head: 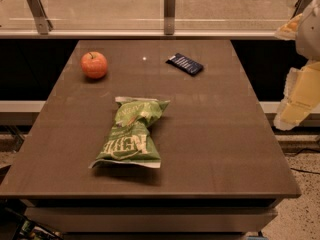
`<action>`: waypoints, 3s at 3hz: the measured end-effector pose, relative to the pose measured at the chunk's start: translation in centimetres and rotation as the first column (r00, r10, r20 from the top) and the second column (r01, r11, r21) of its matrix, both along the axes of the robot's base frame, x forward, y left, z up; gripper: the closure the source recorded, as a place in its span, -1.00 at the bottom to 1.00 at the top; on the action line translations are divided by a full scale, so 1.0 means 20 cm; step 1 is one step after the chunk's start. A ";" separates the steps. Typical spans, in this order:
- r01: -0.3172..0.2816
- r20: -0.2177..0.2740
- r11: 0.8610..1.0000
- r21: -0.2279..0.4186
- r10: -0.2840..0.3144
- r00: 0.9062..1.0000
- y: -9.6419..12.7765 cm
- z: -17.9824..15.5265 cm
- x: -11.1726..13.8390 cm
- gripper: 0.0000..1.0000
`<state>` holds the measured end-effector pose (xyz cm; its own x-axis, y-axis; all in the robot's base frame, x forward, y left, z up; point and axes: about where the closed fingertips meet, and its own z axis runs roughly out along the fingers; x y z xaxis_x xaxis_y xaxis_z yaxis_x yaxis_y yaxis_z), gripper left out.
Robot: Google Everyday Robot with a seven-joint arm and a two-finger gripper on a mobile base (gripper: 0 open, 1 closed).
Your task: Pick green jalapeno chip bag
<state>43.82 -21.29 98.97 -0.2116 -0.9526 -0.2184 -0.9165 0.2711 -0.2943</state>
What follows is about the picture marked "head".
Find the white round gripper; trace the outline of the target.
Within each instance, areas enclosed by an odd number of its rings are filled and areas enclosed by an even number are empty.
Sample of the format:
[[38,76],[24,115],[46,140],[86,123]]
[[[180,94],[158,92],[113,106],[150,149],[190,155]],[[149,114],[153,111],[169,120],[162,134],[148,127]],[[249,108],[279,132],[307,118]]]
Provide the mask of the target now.
[[[320,60],[320,0],[312,0],[302,14],[280,26],[274,36],[281,40],[296,38],[298,54],[308,60]],[[283,94],[273,124],[287,131],[298,126],[320,104],[320,62],[309,61],[301,69],[291,68]]]

